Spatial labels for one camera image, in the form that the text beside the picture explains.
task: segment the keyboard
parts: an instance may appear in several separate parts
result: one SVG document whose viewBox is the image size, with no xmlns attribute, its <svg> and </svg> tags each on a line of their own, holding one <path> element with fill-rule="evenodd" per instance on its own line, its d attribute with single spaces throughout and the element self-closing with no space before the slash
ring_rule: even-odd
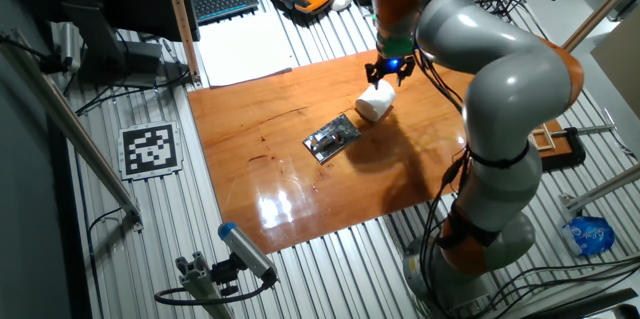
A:
<svg viewBox="0 0 640 319">
<path fill-rule="evenodd" d="M 193 0 L 198 24 L 238 15 L 258 7 L 258 0 Z"/>
</svg>

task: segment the wooden board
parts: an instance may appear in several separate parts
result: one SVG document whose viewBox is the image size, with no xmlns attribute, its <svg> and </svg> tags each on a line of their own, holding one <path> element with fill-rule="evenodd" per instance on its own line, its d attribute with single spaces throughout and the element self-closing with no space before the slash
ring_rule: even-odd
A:
<svg viewBox="0 0 640 319">
<path fill-rule="evenodd" d="M 355 100 L 368 86 L 364 64 L 376 56 L 189 93 L 222 217 L 265 252 L 431 199 L 464 146 L 460 115 L 417 69 L 396 88 L 384 120 L 357 114 Z M 471 75 L 438 72 L 464 95 Z M 341 113 L 362 136 L 320 165 L 302 140 Z"/>
</svg>

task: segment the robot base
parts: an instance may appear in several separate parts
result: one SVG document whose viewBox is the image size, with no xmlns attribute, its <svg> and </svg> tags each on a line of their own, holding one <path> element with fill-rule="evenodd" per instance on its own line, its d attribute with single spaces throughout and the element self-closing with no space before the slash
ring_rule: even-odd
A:
<svg viewBox="0 0 640 319">
<path fill-rule="evenodd" d="M 432 244 L 434 237 L 429 238 L 429 245 Z M 421 238 L 415 239 L 407 247 L 404 258 L 402 260 L 402 269 L 405 280 L 416 298 L 426 304 L 432 312 L 434 318 L 444 317 L 437 305 L 433 303 L 427 293 L 427 285 L 425 279 L 420 273 L 420 245 Z M 478 307 L 476 300 L 488 297 L 489 291 L 483 280 L 480 278 L 472 278 L 459 273 L 451 274 L 454 270 L 446 263 L 440 251 L 436 248 L 433 253 L 433 267 L 436 273 L 434 282 L 435 291 L 438 295 L 438 301 L 442 305 L 442 309 L 451 314 L 460 313 L 476 313 L 482 308 Z"/>
</svg>

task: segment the metal frame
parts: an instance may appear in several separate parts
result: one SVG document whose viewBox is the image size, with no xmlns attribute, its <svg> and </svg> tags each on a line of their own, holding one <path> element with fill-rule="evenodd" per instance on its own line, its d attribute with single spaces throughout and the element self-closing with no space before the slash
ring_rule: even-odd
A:
<svg viewBox="0 0 640 319">
<path fill-rule="evenodd" d="M 295 25 L 284 13 L 275 10 L 269 0 L 259 1 L 258 11 L 278 15 L 297 66 L 375 49 L 371 16 L 355 5 L 343 12 L 329 12 L 322 18 Z M 514 24 L 522 29 L 544 36 L 534 15 L 530 17 L 517 8 L 513 11 L 513 19 Z M 136 40 L 135 33 L 125 32 L 123 35 L 127 40 Z M 75 47 L 80 45 L 81 41 L 77 41 Z M 171 45 L 179 59 L 186 62 L 182 45 Z M 166 51 L 164 59 L 172 61 Z M 201 73 L 203 87 L 207 87 L 206 72 L 202 68 Z M 215 228 L 222 218 L 189 106 L 187 91 L 193 89 L 195 86 L 185 84 L 176 88 L 159 88 L 158 92 L 122 96 L 113 102 L 102 103 L 81 118 L 114 167 L 117 166 L 114 138 L 119 129 L 131 125 L 179 121 L 185 153 L 182 171 L 163 178 L 125 183 L 145 210 L 147 230 L 142 235 L 130 232 L 121 235 L 115 220 L 120 214 L 101 222 L 94 229 L 94 245 L 113 249 L 98 261 L 98 282 L 94 283 L 91 275 L 87 276 L 94 313 L 98 313 L 97 285 L 103 293 L 105 317 L 209 318 L 202 308 L 172 308 L 156 305 L 153 301 L 154 292 L 180 285 L 173 259 L 198 250 L 210 261 L 223 260 L 229 255 L 226 245 L 215 235 Z M 69 95 L 71 105 L 78 108 L 96 94 L 93 87 L 72 90 Z M 576 104 L 558 118 L 558 122 L 562 127 L 577 128 L 608 124 L 599 116 L 599 110 L 585 91 Z M 557 224 L 562 217 L 557 196 L 566 190 L 584 193 L 636 163 L 619 150 L 611 133 L 583 136 L 582 141 L 587 151 L 583 165 L 543 175 L 536 198 L 524 209 L 535 226 L 536 245 L 513 265 L 483 276 L 482 280 L 492 290 L 533 266 L 584 263 L 569 254 L 562 241 L 558 240 Z M 88 203 L 88 218 L 80 212 L 79 220 L 90 222 L 115 205 L 91 171 L 84 169 L 83 163 L 81 170 L 73 170 L 72 175 L 76 203 L 80 201 L 78 188 L 82 183 Z M 633 219 L 640 216 L 640 204 L 635 200 L 639 195 L 640 185 L 629 184 L 585 208 L 587 215 L 606 217 L 617 235 L 614 247 L 591 258 L 590 262 L 610 262 L 624 259 L 629 253 L 640 252 L 640 223 Z M 443 200 L 438 208 L 440 215 L 446 215 L 453 197 L 446 196 Z M 402 276 L 401 260 L 405 245 L 421 235 L 427 214 L 427 205 L 418 205 L 269 254 L 269 259 L 278 268 L 281 282 L 273 290 L 229 307 L 238 319 L 419 318 L 421 315 L 415 308 L 414 297 Z M 81 236 L 85 255 L 88 256 L 86 235 L 81 233 Z M 537 284 L 586 273 L 544 272 L 516 283 Z M 523 305 L 514 307 L 511 317 L 524 317 L 524 313 L 531 310 L 571 300 L 593 290 L 594 286 L 564 286 L 533 296 L 521 303 Z M 257 289 L 259 283 L 252 274 L 241 273 L 239 287 L 242 293 L 247 293 Z M 508 300 L 511 302 L 514 298 L 515 295 L 510 295 Z M 486 304 L 486 301 L 477 303 L 479 306 Z M 495 314 L 503 308 L 498 307 Z"/>
<path fill-rule="evenodd" d="M 16 32 L 15 36 L 29 46 L 18 32 Z M 58 86 L 49 76 L 42 74 L 31 54 L 24 50 L 10 45 L 0 45 L 0 53 L 7 58 L 13 69 L 27 83 L 33 95 L 38 98 L 47 111 L 47 114 L 82 155 L 93 172 L 113 195 L 113 198 L 122 206 L 127 216 L 134 223 L 134 229 L 142 230 L 142 214 L 137 201 L 129 195 L 120 178 L 102 156 L 89 134 L 84 130 Z"/>
</svg>

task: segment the aluminum profile table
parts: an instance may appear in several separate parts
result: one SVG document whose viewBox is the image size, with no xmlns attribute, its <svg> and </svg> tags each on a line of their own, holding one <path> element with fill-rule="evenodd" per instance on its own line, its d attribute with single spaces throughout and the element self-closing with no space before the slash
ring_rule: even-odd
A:
<svg viewBox="0 0 640 319">
<path fill-rule="evenodd" d="M 259 11 L 278 16 L 295 54 L 296 65 L 375 48 L 371 16 L 355 5 L 340 13 L 330 12 L 319 21 L 296 25 L 276 11 L 269 0 L 259 1 Z M 535 19 L 524 10 L 517 9 L 514 20 L 524 30 L 542 35 Z M 135 33 L 123 31 L 123 34 L 126 39 L 137 40 Z M 81 39 L 76 36 L 73 41 L 75 55 L 78 55 Z M 171 55 L 163 50 L 165 59 L 172 61 Z M 179 45 L 175 45 L 175 52 L 182 62 L 186 61 Z M 202 86 L 207 87 L 206 71 L 201 63 L 199 65 Z M 77 109 L 91 100 L 97 94 L 96 89 L 85 85 L 81 90 L 72 90 L 72 107 Z M 226 245 L 217 237 L 221 216 L 187 100 L 187 92 L 196 89 L 200 88 L 184 85 L 174 90 L 160 88 L 125 95 L 102 103 L 80 118 L 114 168 L 117 168 L 116 143 L 121 128 L 160 120 L 178 121 L 181 141 L 185 143 L 182 171 L 126 183 L 145 213 L 145 229 L 141 233 L 123 229 L 119 224 L 124 216 L 120 213 L 96 225 L 91 235 L 94 248 L 97 248 L 98 283 L 93 281 L 86 233 L 81 231 L 95 317 L 99 317 L 96 287 L 100 289 L 106 318 L 208 317 L 200 307 L 170 307 L 153 300 L 154 292 L 179 286 L 175 258 L 202 251 L 213 263 L 227 259 L 229 254 Z M 600 108 L 585 92 L 558 121 L 563 127 L 604 125 L 600 113 Z M 536 197 L 524 209 L 535 226 L 536 243 L 516 263 L 483 277 L 492 290 L 534 266 L 585 263 L 572 257 L 560 239 L 559 226 L 563 219 L 558 195 L 562 192 L 583 194 L 636 163 L 622 153 L 611 133 L 582 136 L 581 139 L 587 151 L 584 165 L 543 175 Z M 117 203 L 73 148 L 69 157 L 72 164 L 78 158 L 79 164 L 78 170 L 72 165 L 76 204 L 82 208 L 84 196 L 89 213 L 85 217 L 83 210 L 78 210 L 82 226 L 116 208 Z M 617 234 L 614 247 L 591 258 L 592 263 L 623 259 L 640 252 L 640 224 L 635 219 L 640 217 L 640 205 L 636 200 L 639 197 L 640 188 L 631 183 L 585 207 L 587 214 L 607 218 Z M 441 215 L 451 201 L 451 196 L 445 198 L 439 207 Z M 418 318 L 420 314 L 402 276 L 402 252 L 408 243 L 421 235 L 427 210 L 426 205 L 418 205 L 270 254 L 281 279 L 275 290 L 233 303 L 230 307 L 237 318 Z M 585 273 L 543 272 L 516 283 L 539 283 Z M 240 275 L 242 293 L 253 291 L 259 285 L 250 273 Z M 587 285 L 571 286 L 534 304 L 525 301 L 524 305 L 516 307 L 519 311 L 514 309 L 507 317 L 522 317 L 588 289 Z M 509 297 L 507 303 L 514 298 L 515 295 Z"/>
</svg>

